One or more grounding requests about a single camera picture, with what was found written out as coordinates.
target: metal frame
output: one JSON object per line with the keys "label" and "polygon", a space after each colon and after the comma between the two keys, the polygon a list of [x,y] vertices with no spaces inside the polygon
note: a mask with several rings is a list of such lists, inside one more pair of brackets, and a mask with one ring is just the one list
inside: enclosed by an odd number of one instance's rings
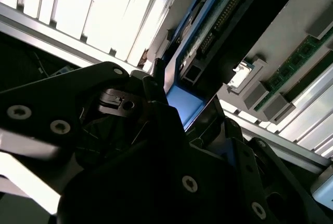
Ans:
{"label": "metal frame", "polygon": [[58,0],[54,0],[54,1],[53,1],[52,12],[51,12],[51,18],[50,18],[50,24],[51,24],[52,26],[55,26],[56,23],[57,23],[57,22],[55,21],[57,6],[58,6]]}
{"label": "metal frame", "polygon": [[83,39],[86,42],[86,39],[87,39],[87,36],[85,35],[85,30],[86,30],[86,27],[87,27],[87,22],[89,20],[89,16],[90,16],[91,11],[92,11],[93,4],[94,4],[94,0],[91,0],[90,5],[89,5],[89,10],[88,10],[88,13],[87,13],[87,17],[85,18],[84,25],[83,25],[83,30],[82,30],[82,33],[81,33],[81,41]]}
{"label": "metal frame", "polygon": [[111,61],[129,73],[139,70],[1,3],[0,31],[79,67]]}
{"label": "metal frame", "polygon": [[[141,53],[137,51],[137,47],[140,46],[140,38],[142,37],[142,34],[144,35],[145,32],[147,32],[147,25],[150,25],[149,23],[149,20],[151,20],[150,18],[150,14],[151,12],[154,10],[154,7],[156,5],[156,2],[158,0],[151,0],[147,6],[147,10],[145,12],[145,15],[143,17],[143,20],[142,20],[142,23],[138,29],[138,34],[135,38],[135,41],[133,43],[133,46],[131,48],[131,51],[129,52],[129,55],[127,57],[127,61],[129,63],[132,63],[132,64],[138,64],[139,63],[139,60],[140,60],[140,57],[141,57]],[[164,3],[164,8],[163,10],[161,11],[160,15],[159,15],[159,18],[158,18],[158,21],[155,25],[155,28],[156,28],[156,32],[155,32],[155,36],[158,34],[159,30],[161,29],[162,27],[162,24],[165,20],[165,18],[167,17],[167,15],[169,14],[169,11],[171,10],[171,7],[174,6],[174,1],[175,0],[161,0],[162,2],[161,3]],[[150,46],[154,41],[154,38],[151,39],[150,43],[147,43],[147,47]]]}
{"label": "metal frame", "polygon": [[275,135],[235,114],[227,111],[224,114],[226,117],[234,119],[240,125],[245,135],[263,139],[271,146],[277,156],[290,163],[316,174],[322,173],[331,164],[331,160]]}

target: screw head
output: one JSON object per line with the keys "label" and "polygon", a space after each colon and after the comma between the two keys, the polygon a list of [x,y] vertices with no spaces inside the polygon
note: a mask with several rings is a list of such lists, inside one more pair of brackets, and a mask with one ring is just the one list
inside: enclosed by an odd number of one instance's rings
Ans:
{"label": "screw head", "polygon": [[123,74],[123,71],[117,68],[113,69],[116,74]]}
{"label": "screw head", "polygon": [[262,147],[266,147],[266,144],[263,141],[258,141],[259,145]]}
{"label": "screw head", "polygon": [[51,122],[50,128],[55,134],[67,134],[71,130],[69,123],[63,120],[55,120]]}
{"label": "screw head", "polygon": [[252,202],[252,210],[262,220],[266,219],[266,211],[258,202]]}
{"label": "screw head", "polygon": [[195,193],[198,191],[198,184],[195,181],[195,179],[193,179],[191,176],[184,176],[182,178],[182,183],[184,188],[186,188],[187,191],[191,192],[191,193]]}
{"label": "screw head", "polygon": [[7,115],[14,120],[26,120],[31,116],[31,109],[24,105],[13,105],[7,109]]}

